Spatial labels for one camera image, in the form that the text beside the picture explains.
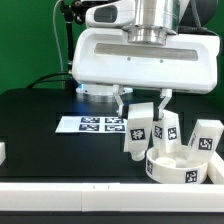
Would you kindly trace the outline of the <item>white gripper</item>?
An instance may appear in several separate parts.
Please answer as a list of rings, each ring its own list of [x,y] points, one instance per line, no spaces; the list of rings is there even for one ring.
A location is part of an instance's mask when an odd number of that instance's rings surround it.
[[[172,90],[203,94],[215,88],[219,50],[217,36],[170,35],[156,46],[130,43],[120,29],[89,28],[79,36],[72,75],[80,83],[114,85],[120,119],[128,116],[122,86],[161,89],[153,117],[159,121]]]

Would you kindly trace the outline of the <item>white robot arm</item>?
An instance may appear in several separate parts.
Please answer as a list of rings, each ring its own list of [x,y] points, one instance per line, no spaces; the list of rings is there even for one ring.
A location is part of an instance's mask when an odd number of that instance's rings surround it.
[[[73,77],[80,83],[112,86],[116,99],[122,87],[158,89],[158,119],[174,91],[212,91],[221,41],[200,26],[180,29],[188,6],[197,18],[194,0],[117,0],[88,9]]]

